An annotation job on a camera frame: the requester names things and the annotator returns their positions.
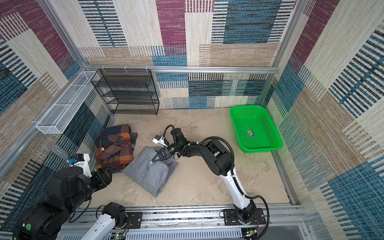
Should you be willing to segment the green plastic basket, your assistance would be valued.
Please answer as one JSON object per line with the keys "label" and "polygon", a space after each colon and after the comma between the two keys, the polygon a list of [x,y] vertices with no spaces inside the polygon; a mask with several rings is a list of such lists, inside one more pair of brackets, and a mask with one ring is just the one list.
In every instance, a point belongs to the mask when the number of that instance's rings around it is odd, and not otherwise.
{"label": "green plastic basket", "polygon": [[264,107],[235,106],[230,109],[230,116],[242,152],[270,152],[283,146],[283,140]]}

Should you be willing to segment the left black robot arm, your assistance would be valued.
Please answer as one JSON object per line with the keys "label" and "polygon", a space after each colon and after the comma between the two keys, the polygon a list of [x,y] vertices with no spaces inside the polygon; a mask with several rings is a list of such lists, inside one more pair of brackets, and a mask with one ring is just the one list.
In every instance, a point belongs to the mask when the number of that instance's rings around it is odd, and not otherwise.
{"label": "left black robot arm", "polygon": [[12,239],[55,240],[71,214],[112,182],[113,171],[104,167],[87,177],[81,167],[68,167],[54,174],[46,197],[19,215]]}

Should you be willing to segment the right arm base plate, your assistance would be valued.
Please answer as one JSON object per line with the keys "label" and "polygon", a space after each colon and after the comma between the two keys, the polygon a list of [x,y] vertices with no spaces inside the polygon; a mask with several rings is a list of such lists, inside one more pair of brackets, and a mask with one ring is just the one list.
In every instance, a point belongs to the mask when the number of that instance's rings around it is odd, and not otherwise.
{"label": "right arm base plate", "polygon": [[265,225],[267,223],[266,214],[263,209],[256,208],[253,214],[251,214],[250,220],[247,223],[242,222],[238,218],[236,209],[224,209],[220,211],[219,216],[224,219],[225,226],[236,225]]}

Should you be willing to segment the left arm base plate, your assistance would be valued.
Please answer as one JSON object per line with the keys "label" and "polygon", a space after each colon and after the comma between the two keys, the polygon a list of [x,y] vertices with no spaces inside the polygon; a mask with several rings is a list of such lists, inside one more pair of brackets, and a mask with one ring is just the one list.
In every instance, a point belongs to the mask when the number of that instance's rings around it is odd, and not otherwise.
{"label": "left arm base plate", "polygon": [[127,225],[125,230],[136,230],[141,228],[143,212],[126,212]]}

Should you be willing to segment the grey long sleeve shirt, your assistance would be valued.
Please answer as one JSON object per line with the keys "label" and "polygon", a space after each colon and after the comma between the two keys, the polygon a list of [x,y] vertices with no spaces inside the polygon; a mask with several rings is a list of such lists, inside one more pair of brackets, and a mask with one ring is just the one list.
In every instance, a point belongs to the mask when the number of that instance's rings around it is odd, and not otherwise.
{"label": "grey long sleeve shirt", "polygon": [[129,163],[123,173],[154,197],[157,197],[169,181],[179,163],[173,158],[152,162],[152,158],[161,147],[145,147],[142,152]]}

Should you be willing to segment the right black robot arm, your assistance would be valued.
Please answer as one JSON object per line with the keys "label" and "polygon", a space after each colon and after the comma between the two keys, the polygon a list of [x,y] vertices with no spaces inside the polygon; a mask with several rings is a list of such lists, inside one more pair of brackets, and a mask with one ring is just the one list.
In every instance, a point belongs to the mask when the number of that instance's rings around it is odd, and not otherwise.
{"label": "right black robot arm", "polygon": [[227,141],[220,137],[208,137],[201,142],[188,141],[180,128],[172,129],[174,142],[170,144],[165,135],[157,135],[153,143],[162,145],[152,163],[165,161],[172,157],[202,157],[209,169],[219,176],[228,188],[240,224],[249,224],[253,219],[256,205],[247,195],[235,170],[235,155]]}

